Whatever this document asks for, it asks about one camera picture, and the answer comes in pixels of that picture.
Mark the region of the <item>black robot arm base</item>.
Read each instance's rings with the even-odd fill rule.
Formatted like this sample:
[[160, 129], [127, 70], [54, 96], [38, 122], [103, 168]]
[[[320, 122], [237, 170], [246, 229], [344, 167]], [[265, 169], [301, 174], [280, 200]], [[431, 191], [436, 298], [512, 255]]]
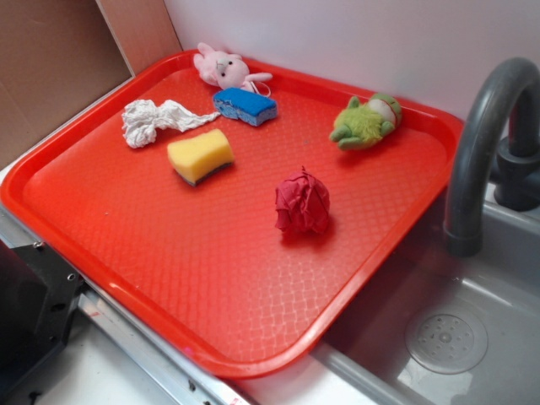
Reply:
[[68, 343], [82, 285], [46, 245], [1, 244], [1, 400]]

